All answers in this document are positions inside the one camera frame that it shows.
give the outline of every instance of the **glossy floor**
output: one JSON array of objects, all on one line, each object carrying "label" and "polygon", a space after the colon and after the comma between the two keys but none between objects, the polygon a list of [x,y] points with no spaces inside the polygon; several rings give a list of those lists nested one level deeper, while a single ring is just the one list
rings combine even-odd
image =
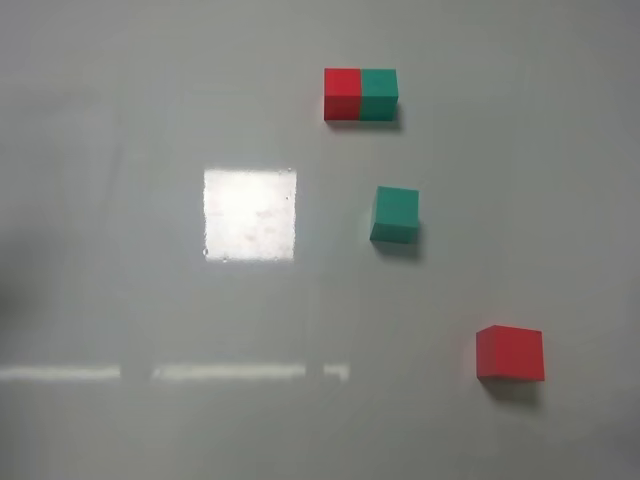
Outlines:
[{"label": "glossy floor", "polygon": [[[2,2],[0,478],[639,478],[639,22]],[[398,122],[325,124],[327,66],[396,68]],[[475,379],[493,323],[547,382]]]}]

